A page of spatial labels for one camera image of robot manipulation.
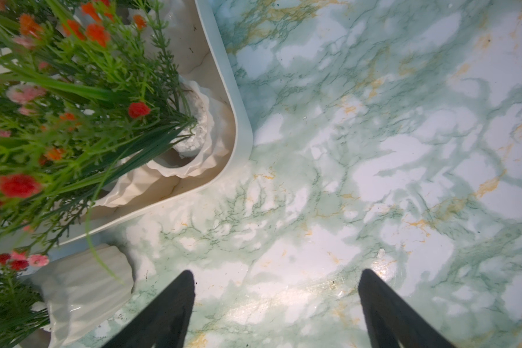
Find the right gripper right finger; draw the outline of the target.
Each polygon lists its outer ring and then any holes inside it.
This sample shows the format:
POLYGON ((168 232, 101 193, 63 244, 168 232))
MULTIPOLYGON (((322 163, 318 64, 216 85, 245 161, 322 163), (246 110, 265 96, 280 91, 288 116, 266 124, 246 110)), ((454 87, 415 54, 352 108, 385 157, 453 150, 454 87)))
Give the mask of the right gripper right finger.
POLYGON ((372 347, 452 347, 373 270, 362 271, 358 292, 372 347))

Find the red flower pot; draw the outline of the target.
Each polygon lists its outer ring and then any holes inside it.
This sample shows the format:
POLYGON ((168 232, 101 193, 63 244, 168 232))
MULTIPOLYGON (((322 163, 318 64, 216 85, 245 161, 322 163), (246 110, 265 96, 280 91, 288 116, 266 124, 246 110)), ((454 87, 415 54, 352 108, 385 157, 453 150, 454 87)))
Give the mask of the red flower pot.
POLYGON ((199 130, 163 1, 0 1, 0 239, 56 242, 199 130))

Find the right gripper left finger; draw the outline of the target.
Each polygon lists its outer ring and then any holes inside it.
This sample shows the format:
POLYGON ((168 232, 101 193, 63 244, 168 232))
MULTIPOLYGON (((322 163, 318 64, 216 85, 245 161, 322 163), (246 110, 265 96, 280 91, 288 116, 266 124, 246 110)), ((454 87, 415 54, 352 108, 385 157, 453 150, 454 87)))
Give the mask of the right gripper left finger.
POLYGON ((104 348, 184 346, 195 285, 192 272, 182 272, 104 348))

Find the pink flower pot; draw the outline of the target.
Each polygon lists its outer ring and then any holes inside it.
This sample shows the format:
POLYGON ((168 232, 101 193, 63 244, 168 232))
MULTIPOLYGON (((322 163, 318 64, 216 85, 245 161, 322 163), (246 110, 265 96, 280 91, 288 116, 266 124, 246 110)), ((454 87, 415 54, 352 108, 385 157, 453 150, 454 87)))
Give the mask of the pink flower pot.
POLYGON ((50 261, 0 254, 0 347, 64 347, 114 315, 133 290, 133 271, 115 246, 50 261))

